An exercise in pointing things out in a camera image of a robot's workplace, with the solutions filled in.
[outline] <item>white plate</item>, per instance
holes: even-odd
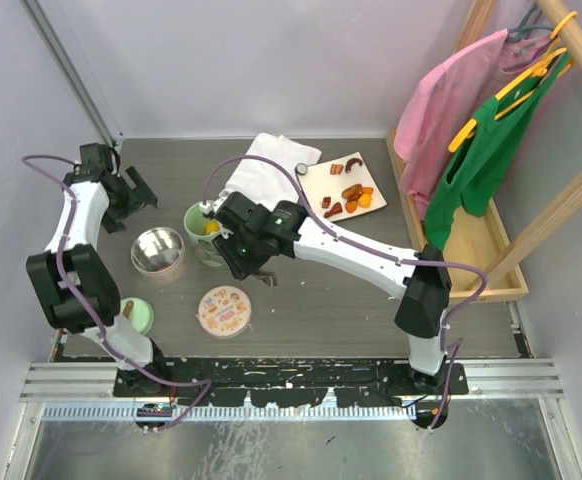
[[[340,175],[331,175],[330,171],[332,164],[339,163],[345,167],[349,159],[356,157],[362,159],[362,166],[355,164],[349,173],[342,170]],[[329,162],[311,165],[307,174],[299,176],[299,179],[311,208],[318,214],[318,216],[323,217],[326,212],[331,210],[336,202],[342,204],[342,213],[330,217],[329,221],[331,222],[339,222],[340,220],[345,220],[347,218],[364,215],[365,213],[382,208],[387,204],[387,201],[384,199],[382,192],[380,192],[380,189],[373,180],[371,172],[369,172],[367,164],[364,162],[364,158],[360,152],[355,152],[346,157],[337,158]],[[355,212],[349,213],[346,210],[346,199],[342,198],[342,192],[356,183],[362,184],[363,187],[373,188],[371,205],[369,208],[358,206]],[[324,197],[331,197],[331,205],[326,209],[322,208],[322,199]]]

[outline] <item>white cloth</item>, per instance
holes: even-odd
[[[298,163],[314,165],[322,152],[317,148],[302,145],[286,137],[274,137],[260,133],[247,150],[247,155],[258,155],[273,160],[295,179]],[[220,196],[228,196],[238,191],[249,200],[261,203],[273,211],[280,200],[296,202],[298,194],[289,180],[276,168],[257,160],[242,160],[227,181]]]

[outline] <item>stainless steel bowl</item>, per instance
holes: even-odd
[[[178,232],[168,227],[147,230],[131,247],[131,261],[142,274],[166,273],[182,262],[184,241]]]

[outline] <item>white wall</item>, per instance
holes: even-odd
[[[471,0],[41,3],[126,137],[384,136]]]
[[[19,159],[33,152],[75,158],[80,144],[93,141],[95,130],[20,3],[0,0],[0,464],[29,363],[50,351],[51,329],[24,262],[53,235],[62,204],[59,190]]]
[[[579,11],[582,0],[569,0]],[[556,81],[540,105],[497,197],[519,233],[582,169],[582,73]],[[582,210],[522,264],[530,294],[521,303],[537,355],[555,359],[582,438]]]

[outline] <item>round container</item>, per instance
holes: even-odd
[[[251,318],[251,302],[242,290],[223,286],[207,293],[198,306],[198,320],[217,338],[231,338],[243,332]]]
[[[148,302],[137,297],[123,298],[120,300],[120,311],[124,312],[124,308],[127,302],[131,300],[133,302],[133,310],[129,315],[129,323],[133,325],[140,335],[146,335],[151,330],[153,326],[153,308]]]
[[[131,262],[147,280],[172,282],[184,272],[184,241],[172,228],[152,228],[133,242]]]
[[[215,237],[220,235],[220,232],[206,235],[205,230],[209,219],[204,218],[199,205],[199,203],[196,203],[187,210],[184,215],[184,230],[191,239],[196,257],[202,263],[209,267],[222,267],[225,262],[211,243]]]

